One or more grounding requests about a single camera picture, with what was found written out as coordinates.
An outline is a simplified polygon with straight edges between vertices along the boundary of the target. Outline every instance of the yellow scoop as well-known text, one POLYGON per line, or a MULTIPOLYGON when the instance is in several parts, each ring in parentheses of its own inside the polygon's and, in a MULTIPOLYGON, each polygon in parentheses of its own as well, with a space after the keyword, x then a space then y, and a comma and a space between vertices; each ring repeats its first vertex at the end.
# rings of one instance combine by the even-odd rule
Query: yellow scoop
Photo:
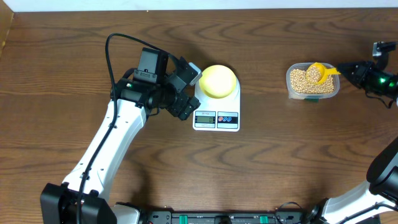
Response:
POLYGON ((329 75, 341 75, 341 73, 338 72, 336 68, 326 68, 324 65, 322 65, 321 63, 318 63, 318 62, 313 63, 307 69, 307 72, 305 73, 305 77, 307 78, 307 80, 316 85, 324 83, 326 81, 326 79, 328 79, 329 75), (308 78, 308 71, 312 67, 317 67, 319 72, 321 73, 321 77, 318 82, 311 81, 311 79, 308 78))

